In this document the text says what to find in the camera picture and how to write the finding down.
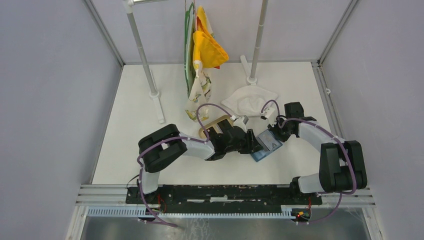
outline white table surface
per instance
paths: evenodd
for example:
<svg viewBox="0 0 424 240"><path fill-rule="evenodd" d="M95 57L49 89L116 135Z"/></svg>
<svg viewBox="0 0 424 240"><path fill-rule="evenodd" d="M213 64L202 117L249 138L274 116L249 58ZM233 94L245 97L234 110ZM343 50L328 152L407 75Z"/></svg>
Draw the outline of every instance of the white table surface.
<svg viewBox="0 0 424 240"><path fill-rule="evenodd" d="M151 65L166 123L159 124L149 87L141 65L123 68L116 98L94 174L93 184L126 184L139 173L136 162L138 141L166 124L176 124L185 134L198 136L199 124L184 111L187 100L182 64ZM257 65L258 85L279 95L282 114L284 104L300 102L306 116L312 116L330 129L310 62L267 62ZM235 90L246 85L241 63L226 63L214 69L210 103L220 104ZM208 122L223 115L209 109ZM251 117L248 128L258 135L267 121ZM291 136L276 152L255 162L249 154L227 154L217 161L181 156L160 173L159 184L175 185L255 185L288 184L293 177L318 172L320 153L306 141Z"/></svg>

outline yellow cloth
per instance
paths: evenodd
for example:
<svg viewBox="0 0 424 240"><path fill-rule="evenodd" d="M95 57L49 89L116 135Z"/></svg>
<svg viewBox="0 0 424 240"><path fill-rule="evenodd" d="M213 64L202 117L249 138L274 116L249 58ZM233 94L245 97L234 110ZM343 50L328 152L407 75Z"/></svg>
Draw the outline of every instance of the yellow cloth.
<svg viewBox="0 0 424 240"><path fill-rule="evenodd" d="M228 61L226 51L208 31L208 19L203 7L197 10L197 31L193 33L193 61L201 61L203 68L214 68Z"/></svg>

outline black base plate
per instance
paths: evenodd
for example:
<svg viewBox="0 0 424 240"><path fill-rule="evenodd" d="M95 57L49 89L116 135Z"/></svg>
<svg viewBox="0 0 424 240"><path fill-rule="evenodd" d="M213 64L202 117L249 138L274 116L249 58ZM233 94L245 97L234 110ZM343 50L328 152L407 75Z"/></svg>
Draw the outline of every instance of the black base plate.
<svg viewBox="0 0 424 240"><path fill-rule="evenodd" d="M294 195L286 185L162 185L145 199L148 204L158 204L159 195L166 213L181 214L281 213L281 205L306 206L309 197L313 205L323 203L314 194ZM243 201L219 202L214 198ZM125 202L143 204L138 187L128 188Z"/></svg>

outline blue object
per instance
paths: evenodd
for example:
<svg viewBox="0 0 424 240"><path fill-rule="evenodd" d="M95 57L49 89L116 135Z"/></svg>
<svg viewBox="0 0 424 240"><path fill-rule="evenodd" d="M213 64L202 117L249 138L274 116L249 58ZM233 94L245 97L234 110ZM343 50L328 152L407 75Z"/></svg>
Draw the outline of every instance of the blue object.
<svg viewBox="0 0 424 240"><path fill-rule="evenodd" d="M283 143L277 140L268 129L261 132L256 138L263 147L263 150L250 154L256 162L266 158L283 145Z"/></svg>

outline green bag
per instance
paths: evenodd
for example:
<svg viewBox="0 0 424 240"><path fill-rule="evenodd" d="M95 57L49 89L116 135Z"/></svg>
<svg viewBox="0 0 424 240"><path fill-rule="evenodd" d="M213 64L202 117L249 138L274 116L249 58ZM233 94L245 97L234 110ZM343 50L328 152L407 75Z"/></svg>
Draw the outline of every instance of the green bag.
<svg viewBox="0 0 424 240"><path fill-rule="evenodd" d="M184 72L187 96L189 97L196 77L196 72L193 68L193 48L195 46L193 41L193 33L195 32L195 8L193 3L185 12L184 28Z"/></svg>

